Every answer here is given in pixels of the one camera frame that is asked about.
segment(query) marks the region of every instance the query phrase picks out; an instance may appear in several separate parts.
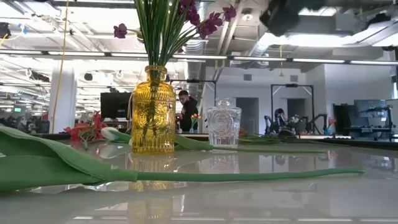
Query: glossy white table surface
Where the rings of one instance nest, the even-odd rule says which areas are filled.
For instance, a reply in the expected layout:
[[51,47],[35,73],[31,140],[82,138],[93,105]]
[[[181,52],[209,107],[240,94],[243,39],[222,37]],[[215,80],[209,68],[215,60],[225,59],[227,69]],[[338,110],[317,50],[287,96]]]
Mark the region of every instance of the glossy white table surface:
[[398,153],[323,145],[319,155],[175,152],[125,153],[97,144],[87,153],[123,169],[185,173],[270,173],[363,167],[363,175],[271,182],[112,182],[62,185],[0,195],[0,224],[398,223]]

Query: computer monitor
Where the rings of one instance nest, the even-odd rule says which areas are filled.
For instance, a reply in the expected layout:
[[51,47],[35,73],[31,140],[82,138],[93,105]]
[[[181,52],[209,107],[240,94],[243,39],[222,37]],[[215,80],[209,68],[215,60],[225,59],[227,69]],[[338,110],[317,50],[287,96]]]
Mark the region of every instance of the computer monitor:
[[385,100],[354,100],[356,115],[359,118],[386,118]]
[[127,118],[130,96],[131,93],[101,93],[101,117]]

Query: clear glass jar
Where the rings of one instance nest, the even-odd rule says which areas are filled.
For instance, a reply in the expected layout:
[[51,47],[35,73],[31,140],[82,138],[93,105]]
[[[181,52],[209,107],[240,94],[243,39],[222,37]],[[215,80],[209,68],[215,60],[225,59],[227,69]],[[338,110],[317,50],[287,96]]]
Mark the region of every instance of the clear glass jar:
[[209,142],[213,146],[238,147],[242,109],[230,105],[230,99],[223,99],[207,110]]
[[163,154],[174,152],[175,92],[164,82],[167,69],[146,66],[147,81],[133,94],[132,151]]

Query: doorway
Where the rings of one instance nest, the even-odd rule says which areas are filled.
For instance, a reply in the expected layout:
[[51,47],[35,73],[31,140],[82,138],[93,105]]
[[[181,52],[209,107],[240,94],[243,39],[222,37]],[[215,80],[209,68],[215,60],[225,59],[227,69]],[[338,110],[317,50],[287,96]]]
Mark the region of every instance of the doorway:
[[[305,99],[287,99],[287,117],[291,118],[298,115],[299,118],[305,116]],[[305,124],[300,123],[299,130],[305,129]]]
[[259,132],[259,98],[236,98],[236,107],[242,109],[241,128],[248,134]]

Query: pillar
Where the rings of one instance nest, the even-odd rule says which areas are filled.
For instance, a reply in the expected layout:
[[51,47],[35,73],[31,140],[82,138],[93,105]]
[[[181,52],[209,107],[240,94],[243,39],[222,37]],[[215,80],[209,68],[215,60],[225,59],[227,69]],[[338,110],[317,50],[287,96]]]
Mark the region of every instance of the pillar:
[[58,61],[52,71],[49,121],[50,133],[62,132],[64,128],[75,126],[76,94],[78,73],[74,62],[66,60],[63,63],[62,79],[58,91],[57,109],[54,112],[55,97],[57,95],[60,78],[61,61]]

